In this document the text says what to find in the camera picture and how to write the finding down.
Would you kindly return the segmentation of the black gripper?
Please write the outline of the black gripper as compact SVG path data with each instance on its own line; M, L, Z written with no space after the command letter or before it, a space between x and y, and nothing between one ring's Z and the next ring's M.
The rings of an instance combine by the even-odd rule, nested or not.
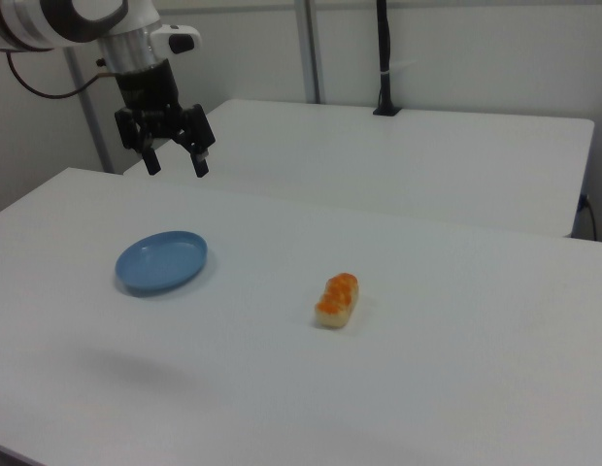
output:
M124 107L115 112L122 144L141 155L148 173L160 171L153 139L177 135L176 142L189 153L196 177L205 177L209 147L216 137L201 105L182 110L169 60L139 72L117 74L116 83L124 101Z

